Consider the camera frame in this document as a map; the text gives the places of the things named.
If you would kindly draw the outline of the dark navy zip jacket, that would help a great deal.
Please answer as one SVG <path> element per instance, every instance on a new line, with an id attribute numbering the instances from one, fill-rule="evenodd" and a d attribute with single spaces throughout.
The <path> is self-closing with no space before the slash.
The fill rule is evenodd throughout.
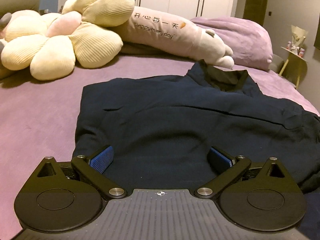
<path id="1" fill-rule="evenodd" d="M 280 159 L 306 194 L 300 229 L 319 239 L 319 116 L 264 95 L 248 72 L 195 63 L 184 76 L 113 79 L 82 90 L 74 155 L 114 149 L 107 178 L 126 190 L 195 189 L 214 176 L 217 147 Z"/>

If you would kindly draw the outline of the purple bed sheet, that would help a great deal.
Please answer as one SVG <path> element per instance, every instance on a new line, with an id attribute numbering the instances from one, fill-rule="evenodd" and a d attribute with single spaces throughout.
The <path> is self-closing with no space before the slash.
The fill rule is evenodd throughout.
<path id="1" fill-rule="evenodd" d="M 1 239 L 21 230 L 14 200 L 46 156 L 69 161 L 84 86 L 123 77 L 185 75 L 193 63 L 170 56 L 119 55 L 105 67 L 76 67 L 52 82 L 35 80 L 29 69 L 1 81 Z"/>

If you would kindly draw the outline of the white waste bin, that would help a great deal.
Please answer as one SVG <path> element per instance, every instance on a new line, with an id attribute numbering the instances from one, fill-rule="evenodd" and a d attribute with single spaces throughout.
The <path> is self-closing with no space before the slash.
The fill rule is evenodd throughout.
<path id="1" fill-rule="evenodd" d="M 282 57 L 274 54 L 272 62 L 269 65 L 269 70 L 274 71 L 275 73 L 279 74 L 282 67 L 284 65 L 284 60 Z"/>

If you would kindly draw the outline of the yellow side table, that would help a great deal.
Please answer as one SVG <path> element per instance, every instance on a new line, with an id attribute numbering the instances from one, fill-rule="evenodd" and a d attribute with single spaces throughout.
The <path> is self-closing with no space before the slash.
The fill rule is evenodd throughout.
<path id="1" fill-rule="evenodd" d="M 304 73 L 308 69 L 308 63 L 304 58 L 296 55 L 289 49 L 286 49 L 285 47 L 281 47 L 281 49 L 285 50 L 288 53 L 288 56 L 279 72 L 279 76 L 284 77 L 287 81 L 292 83 L 293 87 L 297 90 L 301 78 L 304 78 Z"/>

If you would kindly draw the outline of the purple pillow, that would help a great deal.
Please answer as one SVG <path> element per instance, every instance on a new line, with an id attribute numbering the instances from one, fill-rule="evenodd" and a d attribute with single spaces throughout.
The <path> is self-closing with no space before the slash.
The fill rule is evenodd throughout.
<path id="1" fill-rule="evenodd" d="M 233 50 L 235 64 L 268 70 L 273 60 L 272 42 L 267 30 L 258 23 L 231 16 L 195 17 L 191 22 L 204 29 L 213 29 Z"/>

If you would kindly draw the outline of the cream flower plush cushion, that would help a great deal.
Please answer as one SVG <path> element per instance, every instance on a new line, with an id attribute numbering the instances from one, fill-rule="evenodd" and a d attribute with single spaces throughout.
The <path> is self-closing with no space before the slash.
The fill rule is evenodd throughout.
<path id="1" fill-rule="evenodd" d="M 125 23 L 135 0 L 67 0 L 60 12 L 12 13 L 1 51 L 1 78 L 29 68 L 33 78 L 50 81 L 71 74 L 79 63 L 95 69 L 121 50 L 111 28 Z"/>

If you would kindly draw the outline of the long pink rabbit plush pillow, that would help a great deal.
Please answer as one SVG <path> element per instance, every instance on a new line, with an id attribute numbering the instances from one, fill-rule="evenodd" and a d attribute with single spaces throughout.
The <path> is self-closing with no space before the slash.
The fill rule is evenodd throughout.
<path id="1" fill-rule="evenodd" d="M 125 42 L 227 69 L 234 66 L 232 49 L 213 29 L 201 28 L 181 16 L 135 7 L 125 23 L 111 29 Z"/>

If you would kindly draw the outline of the paper wrapped flower bouquet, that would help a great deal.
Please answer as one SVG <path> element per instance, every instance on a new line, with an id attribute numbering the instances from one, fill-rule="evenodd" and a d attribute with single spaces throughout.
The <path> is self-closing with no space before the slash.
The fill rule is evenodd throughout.
<path id="1" fill-rule="evenodd" d="M 307 30 L 291 25 L 291 41 L 288 42 L 287 49 L 295 55 L 299 55 L 308 33 Z"/>

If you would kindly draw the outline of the pink plush toy grey feet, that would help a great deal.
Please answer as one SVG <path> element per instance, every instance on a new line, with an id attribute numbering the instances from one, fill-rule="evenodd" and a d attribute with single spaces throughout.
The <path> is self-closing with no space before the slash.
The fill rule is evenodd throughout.
<path id="1" fill-rule="evenodd" d="M 12 18 L 12 14 L 9 12 L 7 12 L 1 18 L 1 51 L 3 50 L 5 44 L 7 43 L 5 41 L 5 30 L 6 30 L 7 25 L 9 24 L 11 18 Z"/>

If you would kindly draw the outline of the grey bed headboard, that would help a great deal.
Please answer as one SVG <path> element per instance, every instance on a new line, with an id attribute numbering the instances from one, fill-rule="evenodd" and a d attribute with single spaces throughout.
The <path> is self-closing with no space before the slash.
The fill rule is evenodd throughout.
<path id="1" fill-rule="evenodd" d="M 0 16 L 20 10 L 39 11 L 40 0 L 0 0 Z"/>

